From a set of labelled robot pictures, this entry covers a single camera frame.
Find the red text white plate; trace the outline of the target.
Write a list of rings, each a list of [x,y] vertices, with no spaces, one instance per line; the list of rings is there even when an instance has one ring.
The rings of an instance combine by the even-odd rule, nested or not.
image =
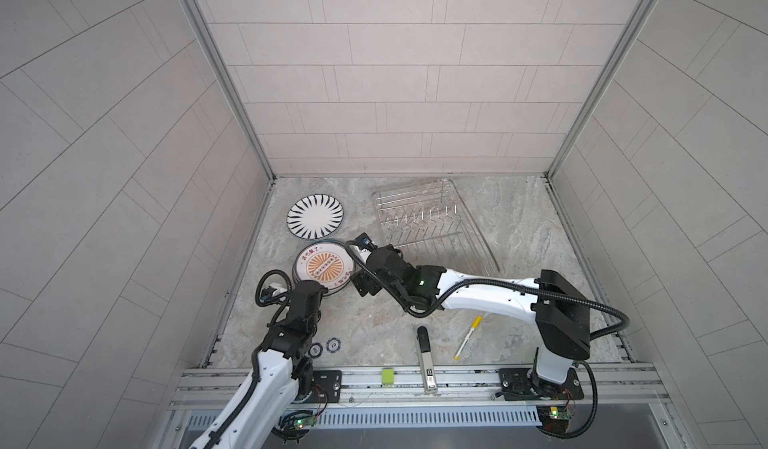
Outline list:
[[[327,296],[333,296],[351,282],[356,263],[339,240],[326,239],[313,242],[303,248],[292,267],[295,283],[315,281],[327,289]]]

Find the blue striped white plate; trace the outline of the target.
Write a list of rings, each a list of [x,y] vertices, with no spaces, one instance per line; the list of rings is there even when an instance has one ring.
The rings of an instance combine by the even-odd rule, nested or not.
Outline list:
[[[335,232],[343,217],[344,208],[338,199],[328,194],[311,194],[291,206],[286,224],[294,236],[315,240]]]

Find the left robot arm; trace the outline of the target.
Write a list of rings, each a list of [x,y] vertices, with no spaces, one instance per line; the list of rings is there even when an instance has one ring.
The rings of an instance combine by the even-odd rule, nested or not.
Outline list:
[[[268,332],[251,353],[252,369],[233,397],[193,448],[260,448],[269,435],[287,443],[300,441],[317,421],[313,410],[287,410],[319,392],[309,355],[327,289],[314,280],[292,283],[273,269],[260,279],[255,302],[278,307]]]

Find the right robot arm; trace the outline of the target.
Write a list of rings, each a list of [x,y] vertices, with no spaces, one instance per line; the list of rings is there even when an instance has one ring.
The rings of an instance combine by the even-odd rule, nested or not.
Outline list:
[[[560,440],[579,437],[594,423],[598,390],[587,363],[591,342],[615,334],[630,324],[622,311],[586,298],[560,273],[543,269],[537,278],[499,279],[467,275],[437,265],[408,263],[392,245],[377,246],[368,234],[343,243],[359,267],[353,283],[361,295],[383,290],[403,311],[427,318],[438,310],[476,310],[508,316],[536,326],[541,346],[528,380],[532,390],[552,398],[568,393],[568,374],[582,366],[591,385],[591,407],[586,421],[571,432],[556,432],[545,425],[539,432]]]

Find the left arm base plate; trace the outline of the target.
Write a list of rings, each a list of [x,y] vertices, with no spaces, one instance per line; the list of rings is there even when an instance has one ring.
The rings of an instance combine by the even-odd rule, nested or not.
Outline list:
[[[338,403],[340,399],[341,370],[317,370],[298,379],[299,394],[294,400],[301,404]]]

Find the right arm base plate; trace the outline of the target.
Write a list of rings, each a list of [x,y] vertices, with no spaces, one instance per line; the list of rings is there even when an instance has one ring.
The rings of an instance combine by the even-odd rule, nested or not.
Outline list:
[[[498,371],[501,389],[497,396],[506,401],[582,400],[584,392],[576,370],[568,370],[564,383],[556,384],[537,376],[533,368],[502,368]]]

